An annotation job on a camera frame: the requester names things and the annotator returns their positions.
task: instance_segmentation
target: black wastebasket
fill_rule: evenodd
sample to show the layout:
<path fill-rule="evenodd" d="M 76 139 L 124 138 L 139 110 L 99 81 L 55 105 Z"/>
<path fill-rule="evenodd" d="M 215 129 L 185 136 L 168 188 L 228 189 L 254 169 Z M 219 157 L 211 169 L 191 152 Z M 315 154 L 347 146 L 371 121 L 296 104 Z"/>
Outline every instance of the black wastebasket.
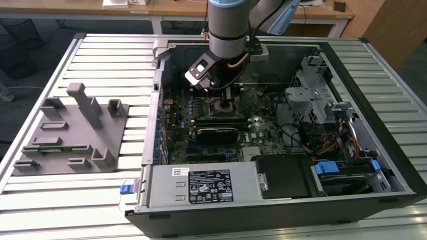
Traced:
<path fill-rule="evenodd" d="M 32 50 L 43 45 L 43 40 L 31 19 L 1 18 L 0 24 L 25 49 Z"/>
<path fill-rule="evenodd" d="M 12 79 L 24 78 L 36 70 L 25 49 L 11 35 L 0 35 L 0 69 Z"/>

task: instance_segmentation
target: white cable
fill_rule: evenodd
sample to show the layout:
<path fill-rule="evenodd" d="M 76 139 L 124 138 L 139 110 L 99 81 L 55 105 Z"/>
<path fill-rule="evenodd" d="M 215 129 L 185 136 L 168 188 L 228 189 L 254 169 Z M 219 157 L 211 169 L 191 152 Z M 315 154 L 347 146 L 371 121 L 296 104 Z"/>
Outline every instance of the white cable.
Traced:
<path fill-rule="evenodd" d="M 45 89 L 44 87 L 40 86 L 11 86 L 8 89 Z"/>

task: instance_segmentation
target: desk leg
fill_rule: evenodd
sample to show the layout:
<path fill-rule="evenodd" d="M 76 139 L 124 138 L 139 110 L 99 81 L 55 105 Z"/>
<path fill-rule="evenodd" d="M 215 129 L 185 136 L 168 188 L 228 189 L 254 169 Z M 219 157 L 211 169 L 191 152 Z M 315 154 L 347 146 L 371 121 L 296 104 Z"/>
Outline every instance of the desk leg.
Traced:
<path fill-rule="evenodd" d="M 347 23 L 348 19 L 338 19 L 327 37 L 339 38 L 342 36 Z"/>
<path fill-rule="evenodd" d="M 152 25 L 152 32 L 156 35 L 163 34 L 163 30 L 161 30 L 161 20 L 163 17 L 161 16 L 151 16 L 151 25 Z"/>

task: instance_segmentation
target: barcode sticker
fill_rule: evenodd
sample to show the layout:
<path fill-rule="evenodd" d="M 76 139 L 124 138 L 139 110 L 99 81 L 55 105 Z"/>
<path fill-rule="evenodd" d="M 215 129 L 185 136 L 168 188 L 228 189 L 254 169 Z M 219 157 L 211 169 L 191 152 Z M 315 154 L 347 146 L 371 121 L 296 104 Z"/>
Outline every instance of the barcode sticker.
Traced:
<path fill-rule="evenodd" d="M 129 11 L 131 14 L 148 14 L 148 11 Z"/>
<path fill-rule="evenodd" d="M 172 176 L 188 176 L 188 172 L 189 172 L 188 167 L 172 168 Z"/>

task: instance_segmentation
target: cardboard box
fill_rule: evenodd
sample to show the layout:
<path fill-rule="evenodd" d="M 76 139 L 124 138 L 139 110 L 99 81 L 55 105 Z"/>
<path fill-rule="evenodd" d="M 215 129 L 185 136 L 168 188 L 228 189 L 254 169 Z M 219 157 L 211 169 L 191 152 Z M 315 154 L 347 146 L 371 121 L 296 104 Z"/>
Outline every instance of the cardboard box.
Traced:
<path fill-rule="evenodd" d="M 135 5 L 147 5 L 148 2 L 149 0 L 128 0 L 128 3 Z"/>

